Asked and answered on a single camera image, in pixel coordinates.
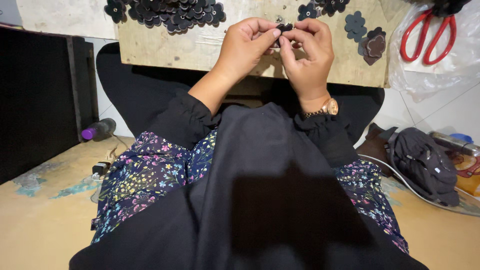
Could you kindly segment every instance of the fingernail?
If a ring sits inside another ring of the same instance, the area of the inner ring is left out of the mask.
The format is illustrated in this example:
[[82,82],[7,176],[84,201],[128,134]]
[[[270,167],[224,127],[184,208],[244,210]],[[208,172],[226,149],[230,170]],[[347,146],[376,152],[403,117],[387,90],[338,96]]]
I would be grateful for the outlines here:
[[282,34],[282,31],[280,31],[280,29],[275,29],[275,30],[273,31],[273,36],[274,36],[275,38],[279,37],[281,34]]

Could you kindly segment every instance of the person's left hand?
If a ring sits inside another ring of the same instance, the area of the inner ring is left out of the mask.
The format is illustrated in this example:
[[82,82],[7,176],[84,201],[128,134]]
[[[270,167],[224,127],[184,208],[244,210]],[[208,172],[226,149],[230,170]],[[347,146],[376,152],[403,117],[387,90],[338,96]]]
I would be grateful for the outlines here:
[[235,82],[247,76],[263,54],[273,53],[269,48],[281,34],[277,25],[261,18],[248,18],[230,26],[212,71]]

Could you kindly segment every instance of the hand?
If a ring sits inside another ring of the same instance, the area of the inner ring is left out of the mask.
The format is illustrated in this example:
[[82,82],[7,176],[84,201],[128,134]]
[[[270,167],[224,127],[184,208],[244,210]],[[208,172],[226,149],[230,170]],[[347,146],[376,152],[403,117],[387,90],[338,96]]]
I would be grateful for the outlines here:
[[[303,47],[306,59],[295,60],[291,40],[296,42],[296,48]],[[320,110],[330,98],[327,77],[335,57],[330,29],[325,23],[309,18],[295,23],[295,29],[283,32],[279,41],[285,73],[303,111]]]
[[235,83],[243,79],[258,64],[263,54],[272,54],[275,40],[281,31],[277,23],[261,18],[248,18],[228,28],[220,56],[213,67]]

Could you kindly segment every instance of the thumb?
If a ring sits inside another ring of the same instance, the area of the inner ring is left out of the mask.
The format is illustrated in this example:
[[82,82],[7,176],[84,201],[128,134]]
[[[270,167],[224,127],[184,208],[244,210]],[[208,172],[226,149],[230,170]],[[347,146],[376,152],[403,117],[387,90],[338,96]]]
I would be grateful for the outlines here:
[[262,53],[272,46],[275,40],[282,34],[280,29],[270,29],[252,41]]
[[297,64],[295,54],[292,51],[292,44],[286,37],[280,37],[280,57],[285,70],[293,69]]

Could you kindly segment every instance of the floral fabric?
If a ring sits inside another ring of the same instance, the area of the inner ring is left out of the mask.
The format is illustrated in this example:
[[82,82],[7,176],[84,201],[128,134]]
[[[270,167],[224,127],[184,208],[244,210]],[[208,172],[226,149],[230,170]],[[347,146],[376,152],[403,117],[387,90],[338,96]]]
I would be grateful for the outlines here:
[[358,160],[334,168],[334,172],[357,211],[375,220],[392,242],[408,253],[408,244],[400,234],[395,214],[380,185],[380,168],[369,161]]
[[140,134],[105,176],[97,218],[92,220],[96,229],[92,243],[161,196],[204,178],[212,164],[215,140],[216,129],[190,151],[154,133]]
[[[96,229],[92,243],[161,196],[204,178],[212,164],[216,133],[216,129],[211,131],[191,151],[154,133],[140,134],[112,164],[103,181],[97,218],[92,220]],[[374,219],[392,242],[408,253],[408,244],[382,192],[380,169],[358,160],[334,168],[334,172],[357,211]]]

